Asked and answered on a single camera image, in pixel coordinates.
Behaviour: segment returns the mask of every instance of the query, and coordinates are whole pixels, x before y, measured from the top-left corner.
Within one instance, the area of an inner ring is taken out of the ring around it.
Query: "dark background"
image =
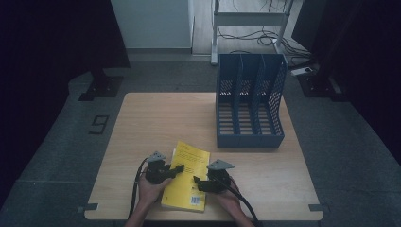
[[[129,67],[109,0],[1,1],[0,204],[93,67]]]
[[[292,34],[320,64],[317,77],[333,77],[399,164],[400,15],[396,0],[305,0]]]

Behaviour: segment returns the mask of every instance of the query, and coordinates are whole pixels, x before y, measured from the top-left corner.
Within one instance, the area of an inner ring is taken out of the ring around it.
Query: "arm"
[[[166,179],[160,184],[152,184],[146,178],[145,174],[141,175],[139,180],[139,201],[135,210],[128,219],[125,227],[141,227],[145,217],[151,208],[151,205],[157,200],[160,193],[171,182],[172,179]]]
[[[231,187],[238,191],[234,187],[233,182],[231,182]],[[239,199],[236,195],[227,190],[221,194],[214,194],[214,196],[221,207],[233,218],[238,227],[254,227],[250,219],[242,211]]]

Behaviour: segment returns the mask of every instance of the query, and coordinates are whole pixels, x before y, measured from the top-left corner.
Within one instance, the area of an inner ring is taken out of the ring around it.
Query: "book cover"
[[[207,180],[209,160],[210,152],[179,141],[173,154],[171,168],[184,165],[184,170],[165,188],[162,206],[203,212],[206,195],[198,190],[194,176],[203,181]]]

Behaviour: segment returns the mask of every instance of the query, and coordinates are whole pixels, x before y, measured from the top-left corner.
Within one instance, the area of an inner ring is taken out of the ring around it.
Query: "wire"
[[[273,1],[270,0],[269,3],[269,11],[271,11],[271,8],[275,9],[276,11],[279,10],[286,10],[286,6],[287,6],[288,0],[284,1],[283,6],[279,7],[279,1],[277,1],[276,6],[274,7]],[[264,3],[264,5],[260,8],[260,11],[262,10],[263,7],[265,7],[268,4],[268,0],[266,0],[266,2]],[[233,6],[235,7],[235,9],[238,11],[238,9],[235,6],[235,2],[233,0]],[[213,26],[213,9],[212,9],[212,26]],[[267,31],[265,30],[265,27],[262,26],[261,30],[255,31],[251,34],[248,35],[242,35],[242,36],[234,36],[234,35],[230,35],[230,34],[222,34],[220,27],[218,26],[218,37],[222,37],[223,39],[227,39],[227,40],[243,40],[243,41],[249,41],[249,40],[256,40],[258,44],[262,44],[264,46],[269,46],[269,45],[273,45],[274,41],[273,39],[277,40],[278,39],[278,34],[276,32],[273,31]],[[292,63],[291,66],[288,67],[295,67],[297,66],[297,64],[295,64],[295,62],[293,61],[294,59],[306,59],[308,61],[313,62],[313,56],[311,55],[310,52],[308,52],[307,50],[303,50],[300,48],[296,48],[293,47],[289,42],[294,42],[292,40],[288,40],[286,38],[283,37],[281,45],[284,47],[285,50],[285,55],[286,58],[289,59],[289,61]],[[248,51],[243,51],[243,50],[234,50],[230,53],[237,53],[237,52],[242,52],[242,53],[248,53],[251,54],[251,52]]]
[[[239,187],[238,187],[238,185],[236,185],[236,182],[234,181],[234,179],[233,179],[233,178],[230,178],[230,180],[231,180],[231,182],[234,184],[236,191],[237,191],[239,194],[241,194],[241,192],[239,191]]]
[[[237,12],[239,12],[238,9],[237,9],[236,6],[235,6],[234,0],[233,0],[233,7],[235,8],[235,10],[236,10]]]
[[[142,161],[141,165],[138,167],[138,170],[136,171],[135,181],[133,182],[132,200],[131,200],[131,208],[130,208],[129,217],[132,215],[133,207],[135,206],[136,189],[138,188],[139,178],[141,177],[142,166],[143,166],[144,163],[147,161],[147,159],[148,159],[148,158],[146,158],[146,159],[144,159],[144,161]]]
[[[260,226],[260,222],[259,219],[257,219],[256,213],[254,212],[252,206],[248,203],[248,201],[241,195],[241,193],[239,193],[239,191],[235,191],[231,186],[225,184],[222,180],[215,178],[215,177],[211,177],[211,180],[215,180],[218,183],[220,183],[221,185],[223,185],[227,190],[229,190],[230,192],[232,192],[239,200],[241,200],[242,202],[244,202],[244,204],[248,207],[248,209],[251,212],[251,215],[253,217],[253,221],[256,223],[257,226]]]

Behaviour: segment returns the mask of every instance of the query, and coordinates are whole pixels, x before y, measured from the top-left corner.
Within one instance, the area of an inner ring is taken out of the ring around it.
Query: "electronic device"
[[[178,173],[183,172],[184,166],[176,166],[173,169],[171,165],[165,165],[166,157],[158,152],[154,151],[152,155],[142,161],[141,165],[138,167],[138,171],[136,171],[135,181],[133,182],[133,190],[132,190],[132,199],[131,199],[131,208],[129,212],[129,217],[133,212],[133,207],[135,205],[136,200],[136,189],[138,188],[139,178],[142,173],[142,166],[144,163],[148,163],[147,173],[145,178],[153,184],[160,184],[167,178],[175,178]]]
[[[194,176],[194,181],[198,185],[199,191],[221,193],[227,190],[227,185],[230,186],[231,178],[227,168],[233,168],[234,166],[226,163],[220,159],[207,166],[207,176],[209,181],[201,181],[200,178]]]
[[[171,165],[165,165],[165,158],[166,157],[158,151],[155,151],[147,158],[148,168],[146,179],[151,183],[162,183],[165,179],[175,178],[178,173],[183,172],[183,165],[170,169]]]
[[[308,73],[312,73],[313,70],[309,67],[305,67],[305,68],[300,68],[300,69],[294,69],[291,71],[291,75],[293,77],[297,77],[300,75],[304,75],[304,74],[308,74]]]

